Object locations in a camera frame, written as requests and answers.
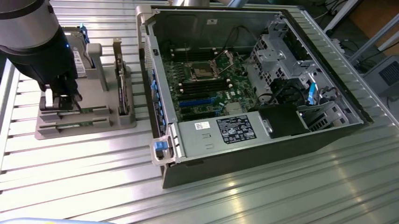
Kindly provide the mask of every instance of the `computer chassis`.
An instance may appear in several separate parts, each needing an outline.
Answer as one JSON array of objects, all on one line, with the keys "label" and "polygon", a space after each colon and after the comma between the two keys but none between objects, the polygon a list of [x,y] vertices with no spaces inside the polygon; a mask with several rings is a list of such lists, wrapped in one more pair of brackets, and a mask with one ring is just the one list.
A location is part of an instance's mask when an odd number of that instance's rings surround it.
[{"label": "computer chassis", "polygon": [[372,123],[285,9],[140,6],[136,17],[164,188],[315,152]]}]

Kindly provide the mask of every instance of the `blue pcie slot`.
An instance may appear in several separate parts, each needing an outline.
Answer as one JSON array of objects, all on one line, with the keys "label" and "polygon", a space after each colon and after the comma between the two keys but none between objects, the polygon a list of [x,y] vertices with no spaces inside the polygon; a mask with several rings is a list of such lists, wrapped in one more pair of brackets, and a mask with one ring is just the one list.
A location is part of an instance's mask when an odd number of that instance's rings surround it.
[{"label": "blue pcie slot", "polygon": [[215,99],[209,98],[209,99],[199,99],[199,100],[192,100],[192,101],[183,101],[179,102],[179,106],[180,107],[185,107],[185,106],[197,106],[197,105],[205,105],[205,104],[213,104]]}]

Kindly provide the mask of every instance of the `black cable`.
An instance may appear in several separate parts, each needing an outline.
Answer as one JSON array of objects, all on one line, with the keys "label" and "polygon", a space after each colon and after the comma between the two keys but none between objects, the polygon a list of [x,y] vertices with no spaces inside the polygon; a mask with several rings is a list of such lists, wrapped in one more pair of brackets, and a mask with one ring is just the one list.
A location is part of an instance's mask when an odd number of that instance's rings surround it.
[{"label": "black cable", "polygon": [[231,31],[229,31],[229,34],[228,34],[228,37],[227,37],[227,40],[225,40],[225,42],[224,42],[224,46],[223,46],[223,49],[221,49],[221,50],[224,50],[224,49],[225,49],[225,47],[227,47],[227,44],[228,44],[228,41],[229,41],[229,39],[231,39],[231,36],[232,36],[232,33],[235,32],[235,30],[237,30],[237,27],[233,27],[233,28],[231,29]]},{"label": "black cable", "polygon": [[341,4],[341,3],[344,3],[344,2],[347,2],[348,0],[344,0],[344,1],[341,1],[340,3],[337,3],[337,5],[335,6],[335,7],[331,7],[331,13],[333,12],[333,10],[337,8],[337,6]]},{"label": "black cable", "polygon": [[235,30],[237,31],[237,34],[236,34],[236,38],[235,38],[235,41],[232,42],[232,44],[233,44],[233,43],[237,41],[237,38],[239,38],[239,28],[244,29],[244,30],[248,32],[248,34],[249,34],[249,35],[253,37],[255,41],[257,41],[257,38],[256,38],[256,36],[253,35],[253,33],[249,31],[249,29],[248,29],[245,26],[240,25],[240,26],[236,26],[236,27],[233,27],[233,28],[231,29],[231,31],[229,31],[229,34],[228,34],[228,37],[227,37],[227,40],[225,40],[225,42],[224,42],[224,46],[223,46],[223,49],[221,49],[221,50],[224,50],[224,49],[227,48],[228,41],[229,41],[229,39],[231,39],[231,36],[232,36],[232,34],[233,34]]},{"label": "black cable", "polygon": [[355,43],[355,41],[348,40],[348,39],[345,39],[345,40],[343,40],[343,41],[348,41],[348,42],[351,42],[351,43],[356,46],[356,49],[359,50],[359,45]]},{"label": "black cable", "polygon": [[339,0],[335,0],[335,1],[329,2],[328,4],[323,3],[323,4],[317,5],[317,6],[327,6],[327,5],[331,5],[332,3],[337,2],[337,1]]},{"label": "black cable", "polygon": [[293,88],[295,90],[296,90],[296,92],[299,93],[299,95],[300,95],[300,98],[301,98],[301,100],[303,100],[303,102],[304,102],[304,105],[305,105],[305,98],[304,98],[304,94],[301,93],[301,91],[300,91],[300,89],[296,87],[296,86],[293,86],[293,85],[291,85],[291,86],[288,86],[288,87],[291,87],[291,88]]},{"label": "black cable", "polygon": [[324,18],[325,18],[325,16],[327,16],[328,12],[331,12],[331,9],[327,10],[327,13],[321,16],[321,20],[320,20],[320,22],[319,22],[320,25],[321,25],[321,22],[323,22],[323,20],[324,20]]},{"label": "black cable", "polygon": [[267,104],[269,104],[275,100],[275,98],[281,93],[281,91],[287,87],[287,85],[288,85],[288,82],[285,82],[285,84],[281,86],[281,88],[273,93],[273,95],[272,95],[271,99],[268,100]]},{"label": "black cable", "polygon": [[389,47],[387,47],[384,50],[379,51],[377,53],[375,53],[375,54],[371,55],[369,57],[367,57],[367,58],[364,58],[363,60],[360,60],[360,61],[359,61],[359,64],[360,64],[361,62],[364,62],[365,60],[371,59],[373,56],[379,55],[379,54],[380,54],[381,52],[384,52],[387,49],[392,48],[398,43],[399,43],[399,41],[398,41],[395,44],[392,44]]}]

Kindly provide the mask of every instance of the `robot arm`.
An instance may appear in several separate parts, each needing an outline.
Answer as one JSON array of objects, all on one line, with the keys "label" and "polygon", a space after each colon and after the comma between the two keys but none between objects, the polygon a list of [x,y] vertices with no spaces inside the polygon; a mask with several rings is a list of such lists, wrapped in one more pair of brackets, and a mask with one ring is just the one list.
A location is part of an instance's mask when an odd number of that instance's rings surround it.
[{"label": "robot arm", "polygon": [[40,110],[80,109],[73,53],[48,0],[3,1],[0,30],[0,51],[45,92]]}]

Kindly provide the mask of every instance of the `power supply label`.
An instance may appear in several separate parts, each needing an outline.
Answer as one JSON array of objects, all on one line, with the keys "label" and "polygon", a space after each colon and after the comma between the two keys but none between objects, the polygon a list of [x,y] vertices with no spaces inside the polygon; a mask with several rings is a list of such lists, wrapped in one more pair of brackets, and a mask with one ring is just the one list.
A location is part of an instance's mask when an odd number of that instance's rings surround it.
[{"label": "power supply label", "polygon": [[255,139],[256,135],[247,115],[216,120],[224,143]]}]

